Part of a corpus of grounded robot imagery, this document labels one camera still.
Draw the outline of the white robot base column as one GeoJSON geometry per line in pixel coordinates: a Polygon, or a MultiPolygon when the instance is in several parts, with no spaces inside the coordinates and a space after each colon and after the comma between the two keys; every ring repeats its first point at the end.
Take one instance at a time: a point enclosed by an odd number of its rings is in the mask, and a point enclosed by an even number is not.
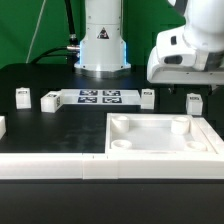
{"type": "Polygon", "coordinates": [[[86,32],[75,71],[93,78],[115,78],[131,68],[122,38],[123,0],[85,0],[86,32]]]}

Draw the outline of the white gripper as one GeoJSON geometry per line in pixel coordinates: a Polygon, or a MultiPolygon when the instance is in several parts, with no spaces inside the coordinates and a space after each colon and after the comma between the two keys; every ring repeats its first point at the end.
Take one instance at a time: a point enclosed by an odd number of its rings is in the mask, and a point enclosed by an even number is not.
{"type": "Polygon", "coordinates": [[[171,84],[168,86],[171,94],[176,94],[180,90],[183,90],[185,93],[213,94],[220,88],[222,88],[222,85],[218,84],[171,84]]]}

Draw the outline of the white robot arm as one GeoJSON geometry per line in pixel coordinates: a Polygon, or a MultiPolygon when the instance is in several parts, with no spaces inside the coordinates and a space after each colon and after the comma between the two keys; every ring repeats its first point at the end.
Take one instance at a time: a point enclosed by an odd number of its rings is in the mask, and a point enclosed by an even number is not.
{"type": "Polygon", "coordinates": [[[224,0],[167,0],[185,18],[160,32],[147,64],[153,84],[224,85],[224,0]]]}

